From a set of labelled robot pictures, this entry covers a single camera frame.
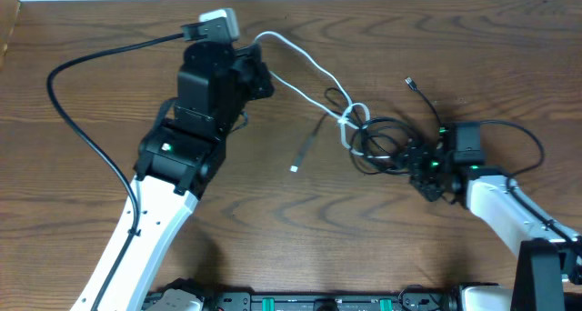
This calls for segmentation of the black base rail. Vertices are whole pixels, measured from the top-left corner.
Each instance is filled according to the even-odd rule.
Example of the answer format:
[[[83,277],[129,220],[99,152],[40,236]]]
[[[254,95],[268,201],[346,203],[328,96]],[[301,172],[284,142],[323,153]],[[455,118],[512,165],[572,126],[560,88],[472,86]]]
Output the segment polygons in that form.
[[[513,291],[492,283],[438,290],[411,285],[398,292],[257,293],[251,289],[212,291],[178,279],[149,293],[143,310],[199,311],[461,311],[508,310]]]

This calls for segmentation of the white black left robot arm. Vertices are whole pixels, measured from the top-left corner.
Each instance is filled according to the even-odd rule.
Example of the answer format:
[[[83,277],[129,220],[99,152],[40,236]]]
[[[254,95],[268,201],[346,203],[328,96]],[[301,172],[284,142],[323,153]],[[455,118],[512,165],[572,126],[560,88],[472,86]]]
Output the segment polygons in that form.
[[[176,234],[226,158],[249,101],[274,93],[259,44],[201,42],[184,52],[177,96],[138,147],[128,198],[75,310],[138,310]]]

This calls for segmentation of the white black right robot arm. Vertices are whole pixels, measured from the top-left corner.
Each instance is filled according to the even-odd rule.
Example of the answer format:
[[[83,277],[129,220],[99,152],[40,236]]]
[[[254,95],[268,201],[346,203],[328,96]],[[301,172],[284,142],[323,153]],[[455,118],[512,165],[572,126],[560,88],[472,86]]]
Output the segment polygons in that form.
[[[444,294],[440,310],[578,310],[579,294],[564,283],[581,283],[581,235],[529,198],[516,176],[486,163],[482,122],[440,126],[435,145],[411,142],[396,156],[422,197],[435,202],[453,195],[485,222],[517,258],[512,288],[465,284]]]

